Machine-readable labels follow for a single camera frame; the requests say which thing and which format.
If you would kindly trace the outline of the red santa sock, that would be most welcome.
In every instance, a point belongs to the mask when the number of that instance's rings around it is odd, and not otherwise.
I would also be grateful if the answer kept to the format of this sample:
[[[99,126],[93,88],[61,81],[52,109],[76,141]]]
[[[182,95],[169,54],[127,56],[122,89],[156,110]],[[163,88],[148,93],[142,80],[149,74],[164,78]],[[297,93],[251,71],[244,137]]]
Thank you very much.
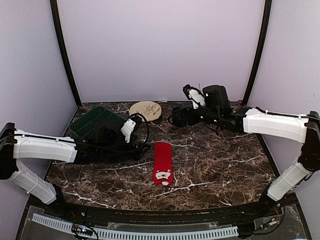
[[[156,142],[154,146],[153,181],[155,185],[171,186],[173,183],[172,146]]]

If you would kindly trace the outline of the green divided plastic tray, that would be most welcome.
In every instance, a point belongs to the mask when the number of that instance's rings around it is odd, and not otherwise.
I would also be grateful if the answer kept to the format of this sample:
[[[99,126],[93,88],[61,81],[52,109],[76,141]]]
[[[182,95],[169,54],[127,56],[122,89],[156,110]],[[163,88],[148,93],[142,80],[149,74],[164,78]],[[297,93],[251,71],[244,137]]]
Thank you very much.
[[[69,130],[77,137],[89,137],[100,127],[121,128],[126,119],[103,106],[97,106],[69,125]]]

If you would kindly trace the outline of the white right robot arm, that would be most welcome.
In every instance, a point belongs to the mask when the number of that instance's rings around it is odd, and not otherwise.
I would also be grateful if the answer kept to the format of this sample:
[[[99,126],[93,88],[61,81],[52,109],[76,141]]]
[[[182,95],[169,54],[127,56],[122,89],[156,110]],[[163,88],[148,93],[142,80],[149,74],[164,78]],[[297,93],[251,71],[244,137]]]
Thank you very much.
[[[185,106],[174,108],[168,121],[177,128],[204,123],[234,133],[269,135],[302,144],[300,156],[270,184],[255,205],[255,213],[260,217],[266,217],[274,210],[274,202],[320,169],[320,117],[315,111],[290,115],[247,106],[226,111]]]

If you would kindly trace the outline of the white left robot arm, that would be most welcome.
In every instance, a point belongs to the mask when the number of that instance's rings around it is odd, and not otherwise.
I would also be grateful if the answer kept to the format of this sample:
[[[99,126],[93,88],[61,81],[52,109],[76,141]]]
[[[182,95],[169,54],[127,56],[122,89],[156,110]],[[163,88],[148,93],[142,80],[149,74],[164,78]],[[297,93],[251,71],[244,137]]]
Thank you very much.
[[[26,167],[22,159],[54,160],[67,164],[105,163],[117,159],[140,160],[151,148],[136,142],[136,124],[124,124],[112,133],[101,127],[93,138],[55,137],[16,129],[8,122],[0,132],[0,178],[14,183],[50,206],[60,218],[71,213],[61,189]]]

